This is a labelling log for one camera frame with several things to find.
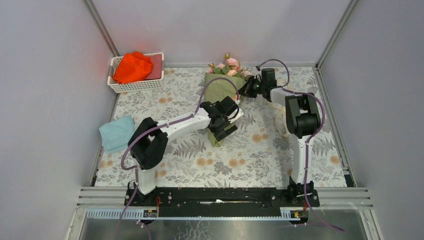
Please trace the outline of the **white perforated plastic basket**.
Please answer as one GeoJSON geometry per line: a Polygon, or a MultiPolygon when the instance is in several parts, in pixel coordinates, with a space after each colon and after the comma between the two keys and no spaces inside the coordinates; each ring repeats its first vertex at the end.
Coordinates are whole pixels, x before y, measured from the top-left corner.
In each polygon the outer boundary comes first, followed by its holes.
{"type": "Polygon", "coordinates": [[[161,89],[164,86],[164,60],[162,52],[134,51],[113,57],[108,69],[107,85],[117,94],[161,89]]]}

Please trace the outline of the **olive green wrapping paper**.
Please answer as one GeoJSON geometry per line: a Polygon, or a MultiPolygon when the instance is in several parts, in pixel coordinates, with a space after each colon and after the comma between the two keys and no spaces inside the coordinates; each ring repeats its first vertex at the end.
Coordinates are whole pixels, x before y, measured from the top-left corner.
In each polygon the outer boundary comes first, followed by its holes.
{"type": "MultiPolygon", "coordinates": [[[[241,77],[206,72],[204,75],[204,85],[208,84],[211,80],[218,77],[227,78],[237,87],[238,90],[241,89],[246,83],[246,81],[241,77]]],[[[223,100],[227,96],[230,96],[232,99],[235,100],[237,97],[235,88],[228,81],[218,79],[206,88],[203,96],[203,101],[215,103],[223,100]]]]}

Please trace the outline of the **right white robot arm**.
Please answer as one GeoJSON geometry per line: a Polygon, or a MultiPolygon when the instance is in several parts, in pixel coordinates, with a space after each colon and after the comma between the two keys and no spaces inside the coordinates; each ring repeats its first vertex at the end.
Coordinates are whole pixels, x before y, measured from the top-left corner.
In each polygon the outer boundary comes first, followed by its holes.
{"type": "Polygon", "coordinates": [[[239,92],[249,98],[261,95],[268,102],[285,107],[286,131],[293,141],[290,183],[312,186],[312,147],[314,137],[325,123],[323,103],[313,93],[293,91],[277,85],[273,68],[264,68],[257,76],[247,76],[239,92]]]}

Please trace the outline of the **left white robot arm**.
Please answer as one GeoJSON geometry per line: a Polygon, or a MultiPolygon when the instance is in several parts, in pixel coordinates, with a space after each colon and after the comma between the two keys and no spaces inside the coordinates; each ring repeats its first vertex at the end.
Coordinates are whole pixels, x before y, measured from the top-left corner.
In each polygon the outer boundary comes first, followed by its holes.
{"type": "Polygon", "coordinates": [[[235,100],[200,103],[193,113],[169,120],[145,118],[128,142],[128,153],[136,166],[136,199],[144,206],[155,200],[155,167],[162,161],[169,142],[193,131],[208,129],[217,141],[237,130],[236,120],[244,115],[235,100]]]}

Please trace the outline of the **pink fake flower bunch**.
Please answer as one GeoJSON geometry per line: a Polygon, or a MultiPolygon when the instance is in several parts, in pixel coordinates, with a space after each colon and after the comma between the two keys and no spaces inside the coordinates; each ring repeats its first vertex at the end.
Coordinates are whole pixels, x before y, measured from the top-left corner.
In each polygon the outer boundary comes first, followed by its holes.
{"type": "Polygon", "coordinates": [[[207,71],[207,73],[209,74],[225,75],[228,77],[236,77],[242,79],[246,79],[247,77],[252,75],[249,70],[242,68],[241,62],[231,57],[230,53],[226,53],[224,55],[222,63],[211,63],[208,66],[209,70],[207,71]]]}

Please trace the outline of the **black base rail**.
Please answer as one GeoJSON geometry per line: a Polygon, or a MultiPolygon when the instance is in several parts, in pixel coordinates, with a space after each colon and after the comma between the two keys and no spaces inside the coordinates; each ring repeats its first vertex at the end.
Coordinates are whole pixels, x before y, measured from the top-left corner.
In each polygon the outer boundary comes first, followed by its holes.
{"type": "Polygon", "coordinates": [[[304,194],[296,188],[156,187],[143,194],[128,187],[124,204],[152,207],[162,218],[280,217],[280,208],[319,207],[320,199],[316,190],[304,194]]]}

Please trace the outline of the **light blue towel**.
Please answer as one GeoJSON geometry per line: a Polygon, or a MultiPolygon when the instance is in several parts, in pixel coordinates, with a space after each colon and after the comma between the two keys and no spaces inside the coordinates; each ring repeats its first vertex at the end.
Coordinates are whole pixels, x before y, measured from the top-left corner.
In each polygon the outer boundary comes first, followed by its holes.
{"type": "Polygon", "coordinates": [[[126,115],[99,128],[103,150],[115,153],[125,149],[136,128],[133,118],[126,115]]]}

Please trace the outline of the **dark red cloth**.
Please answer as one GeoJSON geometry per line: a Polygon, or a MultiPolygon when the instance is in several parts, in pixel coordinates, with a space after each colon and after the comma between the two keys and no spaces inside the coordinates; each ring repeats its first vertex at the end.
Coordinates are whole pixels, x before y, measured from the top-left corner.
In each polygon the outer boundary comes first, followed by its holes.
{"type": "Polygon", "coordinates": [[[158,80],[162,77],[163,54],[157,53],[149,55],[153,63],[152,72],[146,77],[146,80],[158,80]]]}

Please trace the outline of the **cream ribbon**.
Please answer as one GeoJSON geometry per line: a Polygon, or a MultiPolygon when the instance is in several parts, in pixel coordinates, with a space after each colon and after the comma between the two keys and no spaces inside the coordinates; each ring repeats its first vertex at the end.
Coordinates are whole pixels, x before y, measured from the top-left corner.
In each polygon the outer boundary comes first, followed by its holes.
{"type": "Polygon", "coordinates": [[[290,133],[286,122],[286,97],[291,93],[288,89],[278,85],[276,79],[264,79],[263,85],[262,96],[270,107],[277,110],[274,125],[281,136],[288,138],[290,133]]]}

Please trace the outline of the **orange cloth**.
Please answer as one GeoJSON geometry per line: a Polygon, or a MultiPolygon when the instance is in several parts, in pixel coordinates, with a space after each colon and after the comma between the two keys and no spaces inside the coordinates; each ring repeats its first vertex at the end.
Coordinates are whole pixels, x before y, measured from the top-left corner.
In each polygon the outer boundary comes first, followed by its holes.
{"type": "Polygon", "coordinates": [[[123,56],[112,79],[118,84],[144,81],[152,70],[151,58],[141,52],[134,51],[123,56]]]}

